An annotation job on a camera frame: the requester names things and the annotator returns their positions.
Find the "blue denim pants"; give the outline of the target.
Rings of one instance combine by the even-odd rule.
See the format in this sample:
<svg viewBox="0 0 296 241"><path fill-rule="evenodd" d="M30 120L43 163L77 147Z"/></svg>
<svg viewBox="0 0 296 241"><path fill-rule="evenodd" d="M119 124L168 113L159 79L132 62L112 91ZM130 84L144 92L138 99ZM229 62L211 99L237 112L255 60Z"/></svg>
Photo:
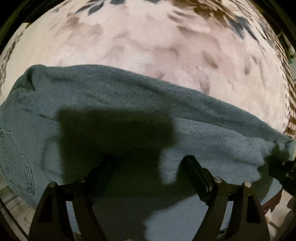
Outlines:
<svg viewBox="0 0 296 241"><path fill-rule="evenodd" d="M1 173L35 210L50 182L86 180L107 240L194 240L208 206L185 177L249 182L260 203L286 184L295 142L196 90L108 66L30 67L1 105Z"/></svg>

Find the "floral fleece bed blanket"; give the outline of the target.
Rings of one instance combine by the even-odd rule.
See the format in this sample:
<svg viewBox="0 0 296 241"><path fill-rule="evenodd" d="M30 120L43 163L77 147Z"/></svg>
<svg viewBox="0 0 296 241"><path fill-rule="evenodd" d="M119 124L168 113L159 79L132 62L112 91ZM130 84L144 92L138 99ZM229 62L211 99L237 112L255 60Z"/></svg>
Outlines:
<svg viewBox="0 0 296 241"><path fill-rule="evenodd" d="M280 28L254 1L1 1L1 100L32 65L108 65L195 89L295 138Z"/></svg>

